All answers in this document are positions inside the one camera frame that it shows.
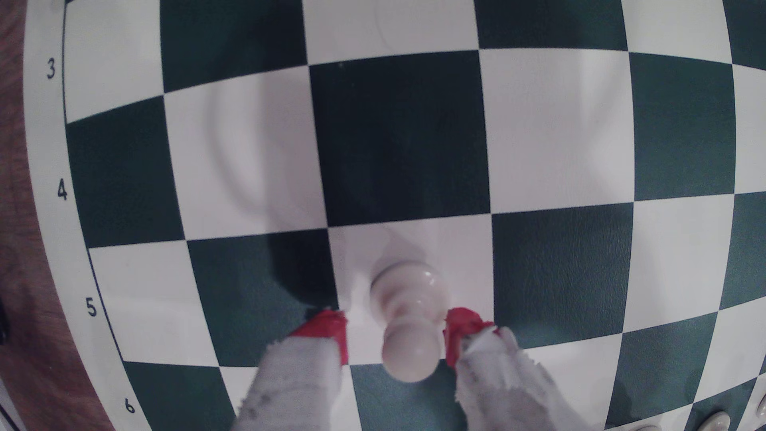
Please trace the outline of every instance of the white square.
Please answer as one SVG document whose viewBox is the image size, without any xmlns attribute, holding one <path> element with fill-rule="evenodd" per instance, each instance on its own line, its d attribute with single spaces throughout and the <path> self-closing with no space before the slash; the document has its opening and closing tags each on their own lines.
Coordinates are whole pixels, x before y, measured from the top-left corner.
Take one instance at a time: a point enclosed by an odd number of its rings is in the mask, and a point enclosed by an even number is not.
<svg viewBox="0 0 766 431">
<path fill-rule="evenodd" d="M 646 426 L 654 425 L 662 431 L 684 431 L 689 414 L 692 412 L 692 404 L 687 404 L 669 412 L 642 419 L 627 425 L 610 428 L 610 431 L 637 431 Z"/>
<path fill-rule="evenodd" d="M 470 0 L 303 0 L 309 64 L 479 48 Z"/>
<path fill-rule="evenodd" d="M 332 431 L 362 431 L 351 367 L 344 365 L 340 373 L 340 392 L 330 412 L 330 429 Z"/>
<path fill-rule="evenodd" d="M 369 293 L 373 278 L 394 263 L 429 264 L 449 286 L 453 306 L 493 319 L 489 214 L 330 228 L 329 240 L 351 365 L 382 362 L 383 328 L 371 315 Z"/>
<path fill-rule="evenodd" d="M 492 212 L 633 201 L 627 52 L 480 52 Z"/>
<path fill-rule="evenodd" d="M 719 309 L 733 212 L 734 195 L 633 204 L 624 331 Z"/>
<path fill-rule="evenodd" d="M 758 376 L 766 355 L 766 297 L 718 312 L 694 402 Z"/>
<path fill-rule="evenodd" d="M 766 192 L 766 71 L 732 66 L 737 117 L 736 193 Z"/>
<path fill-rule="evenodd" d="M 64 37 L 67 121 L 159 96 L 159 0 L 78 0 Z"/>
<path fill-rule="evenodd" d="M 220 369 L 234 414 L 239 416 L 242 402 L 247 398 L 247 391 L 253 385 L 258 367 L 220 367 Z"/>
<path fill-rule="evenodd" d="M 123 359 L 217 367 L 185 241 L 92 248 Z"/>
<path fill-rule="evenodd" d="M 622 334 L 615 334 L 526 352 L 545 367 L 565 400 L 592 429 L 604 429 L 621 344 Z"/>
<path fill-rule="evenodd" d="M 750 400 L 745 407 L 745 412 L 742 414 L 742 420 L 739 422 L 737 431 L 752 431 L 758 429 L 759 426 L 766 425 L 766 418 L 761 419 L 755 415 L 755 410 L 761 403 L 761 400 L 766 396 L 766 374 L 762 374 L 755 381 L 753 392 L 750 394 Z"/>
<path fill-rule="evenodd" d="M 186 239 L 327 226 L 309 68 L 165 95 Z"/>
<path fill-rule="evenodd" d="M 630 52 L 732 62 L 721 0 L 623 0 Z"/>
</svg>

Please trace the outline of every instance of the dark green square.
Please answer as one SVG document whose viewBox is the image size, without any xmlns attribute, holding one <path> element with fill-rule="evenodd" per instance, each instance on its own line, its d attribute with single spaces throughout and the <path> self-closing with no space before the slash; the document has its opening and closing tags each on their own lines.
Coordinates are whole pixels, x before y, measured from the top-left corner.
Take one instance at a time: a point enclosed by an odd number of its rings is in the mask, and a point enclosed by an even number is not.
<svg viewBox="0 0 766 431">
<path fill-rule="evenodd" d="M 430 377 L 417 383 L 394 380 L 381 364 L 352 365 L 351 375 L 363 431 L 468 429 L 455 401 L 455 372 L 444 360 Z"/>
<path fill-rule="evenodd" d="M 724 0 L 732 62 L 766 71 L 766 2 Z"/>
<path fill-rule="evenodd" d="M 234 409 L 217 367 L 123 364 L 152 431 L 231 428 Z"/>
<path fill-rule="evenodd" d="M 633 204 L 495 214 L 495 322 L 524 348 L 619 334 Z"/>
<path fill-rule="evenodd" d="M 307 313 L 338 309 L 326 229 L 187 244 L 221 366 L 256 367 Z"/>
<path fill-rule="evenodd" d="M 766 192 L 736 195 L 721 308 L 733 307 L 764 296 Z"/>
<path fill-rule="evenodd" d="M 755 379 L 732 387 L 730 390 L 721 392 L 718 395 L 697 401 L 692 406 L 692 412 L 686 421 L 684 431 L 696 431 L 713 413 L 721 411 L 726 412 L 732 418 L 732 424 L 729 426 L 729 429 L 737 429 L 739 421 L 742 419 L 742 414 L 745 413 L 745 407 L 748 406 L 753 387 L 755 387 Z"/>
<path fill-rule="evenodd" d="M 86 246 L 184 238 L 162 96 L 74 121 L 66 130 Z"/>
<path fill-rule="evenodd" d="M 716 313 L 623 334 L 607 428 L 694 401 Z"/>
<path fill-rule="evenodd" d="M 620 0 L 474 0 L 481 48 L 627 51 Z"/>
<path fill-rule="evenodd" d="M 734 192 L 730 64 L 630 53 L 636 200 Z"/>
<path fill-rule="evenodd" d="M 300 0 L 162 0 L 165 92 L 306 64 Z"/>
<path fill-rule="evenodd" d="M 330 226 L 489 212 L 477 51 L 311 66 Z"/>
</svg>

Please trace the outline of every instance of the red tape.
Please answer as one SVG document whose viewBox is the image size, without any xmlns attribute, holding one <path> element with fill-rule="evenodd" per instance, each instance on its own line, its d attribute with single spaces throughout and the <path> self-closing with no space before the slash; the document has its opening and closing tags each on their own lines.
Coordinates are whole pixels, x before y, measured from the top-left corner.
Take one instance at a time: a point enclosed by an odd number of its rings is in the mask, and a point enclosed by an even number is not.
<svg viewBox="0 0 766 431">
<path fill-rule="evenodd" d="M 447 312 L 447 328 L 444 333 L 444 343 L 447 350 L 447 365 L 455 368 L 460 357 L 460 340 L 466 335 L 476 334 L 485 327 L 494 326 L 494 322 L 483 321 L 481 316 L 465 307 L 452 308 Z"/>
<path fill-rule="evenodd" d="M 346 345 L 345 326 L 348 320 L 343 311 L 323 310 L 310 321 L 290 334 L 291 337 L 332 338 L 340 349 L 340 364 L 349 363 L 349 348 Z"/>
</svg>

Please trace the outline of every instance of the white chess piece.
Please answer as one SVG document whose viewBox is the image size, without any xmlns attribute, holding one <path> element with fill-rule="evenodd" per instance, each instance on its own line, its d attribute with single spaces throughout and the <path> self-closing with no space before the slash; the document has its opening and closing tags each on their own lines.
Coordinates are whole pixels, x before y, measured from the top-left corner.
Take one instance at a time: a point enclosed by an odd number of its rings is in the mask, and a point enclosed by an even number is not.
<svg viewBox="0 0 766 431">
<path fill-rule="evenodd" d="M 726 412 L 718 412 L 700 425 L 697 431 L 728 431 L 731 424 L 732 419 L 728 417 Z"/>
<path fill-rule="evenodd" d="M 375 319 L 386 326 L 383 367 L 403 382 L 430 376 L 444 345 L 439 329 L 450 302 L 444 281 L 428 265 L 399 263 L 372 282 L 370 301 Z"/>
<path fill-rule="evenodd" d="M 761 400 L 761 403 L 758 404 L 758 408 L 755 409 L 755 415 L 760 420 L 766 420 L 766 396 L 764 396 L 763 400 Z"/>
</svg>

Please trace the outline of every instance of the wooden edge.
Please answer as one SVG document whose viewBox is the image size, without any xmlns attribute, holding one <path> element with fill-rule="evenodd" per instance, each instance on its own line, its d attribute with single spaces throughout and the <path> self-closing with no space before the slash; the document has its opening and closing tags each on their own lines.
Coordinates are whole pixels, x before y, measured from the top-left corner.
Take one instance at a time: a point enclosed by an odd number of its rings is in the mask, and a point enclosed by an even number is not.
<svg viewBox="0 0 766 431">
<path fill-rule="evenodd" d="M 34 208 L 21 84 L 26 5 L 0 2 L 0 299 L 9 326 L 0 377 L 29 431 L 113 431 L 61 310 Z"/>
</svg>

